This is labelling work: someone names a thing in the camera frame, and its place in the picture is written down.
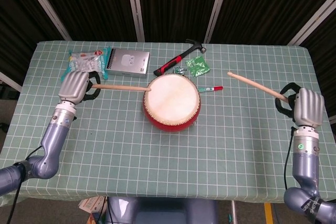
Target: black curtain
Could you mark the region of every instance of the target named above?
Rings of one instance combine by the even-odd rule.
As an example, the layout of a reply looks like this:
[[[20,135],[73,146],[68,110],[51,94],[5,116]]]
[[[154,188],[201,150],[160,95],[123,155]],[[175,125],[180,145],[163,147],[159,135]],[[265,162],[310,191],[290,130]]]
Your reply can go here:
[[[73,40],[137,41],[130,0],[49,0]]]
[[[286,45],[326,0],[224,0],[211,43]]]
[[[215,0],[140,0],[149,42],[204,41]]]
[[[22,85],[36,44],[62,37],[37,0],[0,3],[0,71]]]
[[[328,116],[336,115],[336,10],[301,44],[309,51]]]

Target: green object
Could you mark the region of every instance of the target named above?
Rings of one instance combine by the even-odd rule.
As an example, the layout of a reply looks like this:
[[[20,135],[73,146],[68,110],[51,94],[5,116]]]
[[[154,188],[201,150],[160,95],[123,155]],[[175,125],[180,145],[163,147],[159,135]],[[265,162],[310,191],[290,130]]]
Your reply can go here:
[[[174,68],[173,73],[184,75],[184,71],[187,71],[187,69],[181,68],[181,67],[177,67],[177,68]]]
[[[197,56],[194,59],[187,60],[185,63],[187,64],[188,70],[194,77],[200,76],[210,71],[209,66],[202,56]]]

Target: black cable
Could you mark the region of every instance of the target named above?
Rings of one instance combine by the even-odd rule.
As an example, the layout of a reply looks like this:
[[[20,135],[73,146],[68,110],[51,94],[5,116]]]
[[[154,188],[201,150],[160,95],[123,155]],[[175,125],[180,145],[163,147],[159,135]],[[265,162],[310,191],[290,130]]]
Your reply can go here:
[[[20,188],[21,188],[21,185],[22,185],[22,182],[25,180],[25,175],[26,175],[26,168],[24,165],[22,165],[22,172],[21,172],[21,180],[20,180],[20,184],[19,184],[19,187],[17,188],[16,190],[16,194],[15,194],[15,198],[14,198],[14,201],[13,201],[13,205],[12,205],[12,208],[11,208],[11,212],[8,216],[8,219],[7,219],[7,224],[10,224],[11,220],[12,220],[12,217],[13,217],[13,213],[14,213],[14,210],[15,210],[15,206],[16,206],[16,202],[17,202],[17,198],[19,196],[19,192],[20,192]]]
[[[106,197],[104,197],[103,206],[101,207],[101,210],[100,210],[100,214],[99,214],[99,217],[98,217],[97,223],[99,223],[99,220],[100,220],[101,214],[103,213],[103,210],[104,210],[104,205],[105,205],[105,201],[106,201]]]
[[[109,199],[107,199],[107,208],[109,209],[109,214],[110,214],[111,223],[113,224],[113,220],[112,220],[112,214],[111,214],[111,209],[110,209],[110,202],[109,202]]]
[[[39,149],[41,149],[42,146],[40,145],[39,147],[37,147],[35,150],[33,150],[27,157],[25,160],[28,160],[30,158],[30,156],[32,156],[36,151],[38,151]],[[20,180],[20,184],[16,190],[16,194],[15,194],[15,197],[14,197],[14,201],[13,201],[13,205],[12,205],[12,208],[11,208],[11,212],[9,213],[9,216],[8,216],[8,219],[7,219],[7,224],[10,224],[11,220],[12,220],[12,217],[13,217],[13,213],[14,213],[14,210],[15,210],[15,206],[16,206],[16,202],[17,202],[17,198],[19,196],[19,192],[20,192],[20,189],[21,189],[21,185],[22,183],[25,181],[25,178],[26,178],[26,168],[23,164],[22,165],[22,171],[21,171],[21,180]]]
[[[296,129],[295,127],[292,127],[292,128],[291,128],[289,147],[288,147],[288,152],[287,152],[287,157],[286,157],[285,167],[284,167],[284,169],[283,169],[283,171],[284,171],[285,189],[286,189],[286,190],[287,190],[287,181],[286,181],[287,162],[288,162],[288,158],[289,158],[290,148],[291,148],[291,146],[292,146],[292,141],[293,141],[294,131],[296,131],[296,130],[297,130],[297,129]]]
[[[37,147],[35,150],[33,150],[31,153],[29,153],[29,155],[26,157],[26,160],[28,160],[30,158],[30,156],[32,156],[35,152],[37,152],[39,149],[42,148],[42,145],[40,145],[39,147]]]
[[[274,209],[275,216],[277,217],[277,222],[278,222],[278,224],[281,224],[281,223],[280,223],[280,220],[279,220],[279,217],[278,217],[277,208],[276,208],[276,206],[275,206],[274,203],[272,203],[272,205],[273,205],[273,209]]]

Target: metal frame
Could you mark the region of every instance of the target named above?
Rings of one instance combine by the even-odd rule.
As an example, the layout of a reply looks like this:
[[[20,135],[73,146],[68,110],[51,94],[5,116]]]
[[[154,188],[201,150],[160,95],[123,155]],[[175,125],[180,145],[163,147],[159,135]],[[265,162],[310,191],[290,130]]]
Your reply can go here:
[[[221,11],[223,0],[215,0],[214,6],[212,8],[208,28],[206,30],[205,38],[204,38],[204,43],[209,43],[212,37],[212,33],[214,32],[214,28],[217,23],[217,18],[219,15],[219,12]]]
[[[330,122],[330,125],[336,123],[336,115],[329,117],[329,122]]]
[[[315,12],[308,22],[299,30],[288,45],[300,45],[304,40],[336,9],[336,0],[326,2]]]
[[[238,224],[236,203],[234,200],[231,200],[231,212],[232,212],[232,224]]]
[[[2,80],[4,83],[8,84],[13,89],[15,89],[15,90],[17,90],[17,91],[19,91],[21,93],[22,86],[20,86],[15,81],[13,81],[11,78],[9,78],[8,76],[4,75],[1,72],[0,72],[0,80]]]
[[[136,37],[138,39],[138,42],[145,42],[140,0],[130,0],[130,2],[131,2]]]
[[[55,10],[51,6],[49,0],[38,0],[44,11],[47,13],[48,17],[51,19],[52,23],[56,26],[59,33],[62,35],[64,40],[72,40],[65,26],[59,19]]]

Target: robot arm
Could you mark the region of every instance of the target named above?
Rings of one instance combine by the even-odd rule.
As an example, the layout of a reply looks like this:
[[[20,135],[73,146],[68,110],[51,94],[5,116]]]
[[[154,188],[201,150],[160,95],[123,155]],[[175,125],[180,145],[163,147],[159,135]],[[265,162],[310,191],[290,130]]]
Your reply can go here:
[[[296,94],[288,97],[292,110],[284,109],[276,99],[276,107],[297,125],[293,134],[292,174],[301,188],[285,191],[285,204],[293,211],[305,215],[311,223],[336,224],[336,204],[321,199],[319,193],[319,134],[322,124],[323,96],[295,83],[290,83],[280,93],[293,89]]]
[[[64,141],[71,123],[76,119],[75,106],[82,101],[93,100],[99,95],[100,89],[94,94],[86,94],[92,87],[92,82],[89,80],[92,77],[100,83],[96,72],[71,72],[65,77],[59,91],[60,102],[56,105],[41,141],[44,156],[32,156],[0,169],[0,196],[17,189],[21,181],[30,178],[49,179],[55,176]]]

